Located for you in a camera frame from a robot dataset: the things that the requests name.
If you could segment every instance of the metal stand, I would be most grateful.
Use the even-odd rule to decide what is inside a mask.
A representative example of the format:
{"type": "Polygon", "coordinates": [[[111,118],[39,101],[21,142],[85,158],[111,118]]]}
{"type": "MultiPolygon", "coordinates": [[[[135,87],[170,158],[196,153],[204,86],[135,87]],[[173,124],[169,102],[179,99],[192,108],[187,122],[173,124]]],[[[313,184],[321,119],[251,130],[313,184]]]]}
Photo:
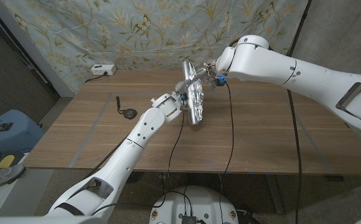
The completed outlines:
{"type": "Polygon", "coordinates": [[[280,191],[275,175],[266,175],[266,181],[268,183],[270,194],[272,196],[274,209],[276,210],[277,214],[281,215],[284,213],[284,207],[283,207],[283,201],[281,200],[280,197],[280,191]]]}

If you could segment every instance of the table top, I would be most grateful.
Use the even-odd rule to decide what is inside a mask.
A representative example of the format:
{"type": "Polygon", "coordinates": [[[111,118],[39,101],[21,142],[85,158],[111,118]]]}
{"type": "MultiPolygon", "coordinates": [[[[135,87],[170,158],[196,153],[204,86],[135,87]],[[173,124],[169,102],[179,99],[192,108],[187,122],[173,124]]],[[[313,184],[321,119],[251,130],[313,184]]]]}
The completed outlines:
{"type": "MultiPolygon", "coordinates": [[[[129,70],[85,84],[24,165],[39,169],[92,169],[151,107],[150,99],[171,93],[181,71],[129,70]],[[128,120],[117,112],[133,108],[128,120]]],[[[298,160],[287,91],[280,86],[228,79],[232,92],[235,145],[229,173],[295,174],[298,160]]],[[[223,172],[232,150],[227,88],[203,84],[203,120],[189,125],[187,112],[171,159],[171,172],[223,172]]],[[[302,172],[361,174],[361,141],[345,123],[309,98],[293,93],[302,172]]],[[[181,129],[182,115],[164,124],[144,150],[135,171],[162,172],[181,129]]]]}

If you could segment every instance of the robotic arm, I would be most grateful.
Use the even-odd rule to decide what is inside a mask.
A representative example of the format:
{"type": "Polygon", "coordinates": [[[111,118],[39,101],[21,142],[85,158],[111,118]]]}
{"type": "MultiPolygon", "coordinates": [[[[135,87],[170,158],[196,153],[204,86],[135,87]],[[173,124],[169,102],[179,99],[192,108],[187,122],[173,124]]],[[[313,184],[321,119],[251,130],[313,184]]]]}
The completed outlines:
{"type": "Polygon", "coordinates": [[[218,74],[283,86],[312,98],[347,124],[361,129],[361,75],[338,72],[268,50],[269,43],[246,35],[218,58],[218,74]]]}
{"type": "Polygon", "coordinates": [[[182,106],[183,103],[176,93],[166,93],[156,100],[152,99],[152,108],[142,114],[106,165],[63,193],[45,217],[84,215],[108,220],[114,206],[97,210],[117,202],[126,180],[150,139],[164,122],[169,123],[181,114],[182,106]],[[97,193],[88,189],[88,186],[95,182],[100,184],[97,193]]]}

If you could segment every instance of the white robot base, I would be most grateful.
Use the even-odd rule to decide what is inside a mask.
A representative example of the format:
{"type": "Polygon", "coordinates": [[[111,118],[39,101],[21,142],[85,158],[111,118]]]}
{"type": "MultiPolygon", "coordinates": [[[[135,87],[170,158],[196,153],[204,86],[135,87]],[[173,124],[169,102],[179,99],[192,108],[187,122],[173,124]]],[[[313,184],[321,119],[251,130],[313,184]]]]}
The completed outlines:
{"type": "MultiPolygon", "coordinates": [[[[187,186],[186,191],[185,188],[186,187],[179,187],[168,192],[162,206],[151,210],[149,223],[216,224],[221,223],[222,219],[223,223],[226,224],[238,223],[236,209],[225,196],[220,196],[218,192],[203,186],[187,186]],[[182,194],[185,194],[189,198],[190,203],[182,194]]],[[[163,200],[164,196],[162,196],[154,206],[161,205],[163,200]]]]}

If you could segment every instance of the aluminum foil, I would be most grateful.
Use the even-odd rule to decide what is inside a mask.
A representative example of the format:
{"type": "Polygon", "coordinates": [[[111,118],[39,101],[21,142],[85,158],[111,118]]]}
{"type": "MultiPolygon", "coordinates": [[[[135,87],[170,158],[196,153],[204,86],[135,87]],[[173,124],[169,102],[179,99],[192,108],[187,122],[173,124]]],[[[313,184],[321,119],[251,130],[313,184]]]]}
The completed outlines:
{"type": "MultiPolygon", "coordinates": [[[[186,60],[182,64],[182,71],[184,74],[185,80],[193,80],[196,76],[196,71],[193,64],[186,60]]],[[[199,122],[203,119],[203,86],[201,80],[197,80],[191,83],[187,87],[187,104],[189,112],[189,123],[191,125],[198,125],[199,122]]]]}

